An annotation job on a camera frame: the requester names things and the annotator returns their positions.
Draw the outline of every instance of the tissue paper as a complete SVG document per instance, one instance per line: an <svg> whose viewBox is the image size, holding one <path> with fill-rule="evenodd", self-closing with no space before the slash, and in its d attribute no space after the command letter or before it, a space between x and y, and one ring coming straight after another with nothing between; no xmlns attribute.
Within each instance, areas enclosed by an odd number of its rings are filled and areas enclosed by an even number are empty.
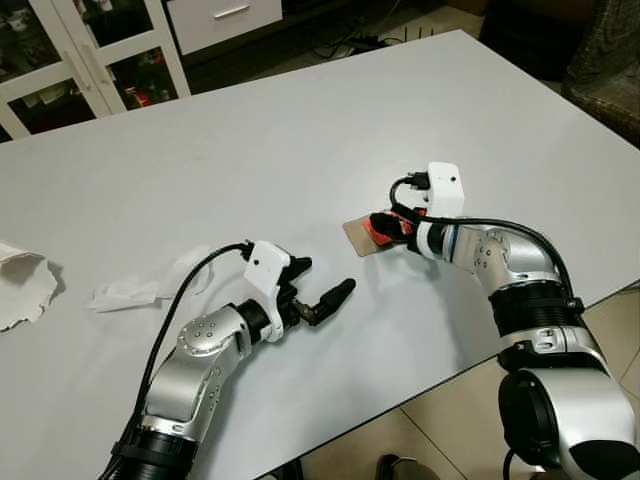
<svg viewBox="0 0 640 480"><path fill-rule="evenodd" d="M0 241L0 332L38 320L57 285L45 257Z"/></svg>
<svg viewBox="0 0 640 480"><path fill-rule="evenodd" d="M210 247L202 245L158 270L128 275L115 282L101 285L94 290L88 308L96 312L111 312L150 305L158 298L173 298L189 271L210 252ZM201 293L212 280L213 270L211 265L208 265L193 279L186 295Z"/></svg>

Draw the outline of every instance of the shoe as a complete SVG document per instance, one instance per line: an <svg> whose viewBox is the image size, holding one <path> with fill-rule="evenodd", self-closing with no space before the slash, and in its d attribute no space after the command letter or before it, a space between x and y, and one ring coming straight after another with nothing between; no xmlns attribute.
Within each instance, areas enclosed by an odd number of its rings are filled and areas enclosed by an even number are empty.
<svg viewBox="0 0 640 480"><path fill-rule="evenodd" d="M376 480L393 480L393 465L400 457L397 455L383 455L378 460L378 468L376 470Z"/></svg>

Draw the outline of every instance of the tiled floor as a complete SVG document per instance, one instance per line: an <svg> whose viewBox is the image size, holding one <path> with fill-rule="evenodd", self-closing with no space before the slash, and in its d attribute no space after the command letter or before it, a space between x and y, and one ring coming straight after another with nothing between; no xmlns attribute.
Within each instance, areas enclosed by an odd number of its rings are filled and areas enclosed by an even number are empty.
<svg viewBox="0 0 640 480"><path fill-rule="evenodd" d="M585 321L640 420L640 292L606 300ZM384 453L415 457L442 480L501 478L507 448L497 389L503 375L488 361L345 435L303 458L305 479L373 480ZM534 471L514 460L512 478L529 479Z"/></svg>

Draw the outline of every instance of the robotic arm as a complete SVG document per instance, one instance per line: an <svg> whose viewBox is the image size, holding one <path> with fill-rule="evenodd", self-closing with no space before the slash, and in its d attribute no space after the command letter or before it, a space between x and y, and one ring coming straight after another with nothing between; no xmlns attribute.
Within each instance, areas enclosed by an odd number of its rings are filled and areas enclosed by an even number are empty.
<svg viewBox="0 0 640 480"><path fill-rule="evenodd" d="M253 346L279 340L300 319L318 325L337 311L355 288L355 281L347 279L310 307L296 298L298 291L291 284L311 267L310 258L293 257L264 241L240 244L239 248L247 260L247 299L196 318L180 330L175 348L143 392L141 411L134 409L122 438L114 445L101 479L185 478L224 382L251 354ZM194 276L187 277L183 286Z"/></svg>
<svg viewBox="0 0 640 480"><path fill-rule="evenodd" d="M428 217L396 200L403 183L426 193ZM475 274L491 302L502 340L498 361L509 372L499 406L512 451L571 480L640 479L633 410L548 241L510 222L451 218L464 203L455 165L431 163L426 173L399 180L391 201L391 214L370 217L374 238Z"/></svg>

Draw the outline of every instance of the drawer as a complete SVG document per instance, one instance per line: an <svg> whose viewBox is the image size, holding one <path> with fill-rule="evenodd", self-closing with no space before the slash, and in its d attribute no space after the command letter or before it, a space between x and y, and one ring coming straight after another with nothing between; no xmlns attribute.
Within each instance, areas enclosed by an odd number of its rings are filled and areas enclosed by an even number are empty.
<svg viewBox="0 0 640 480"><path fill-rule="evenodd" d="M170 0L183 55L282 19L280 0Z"/></svg>

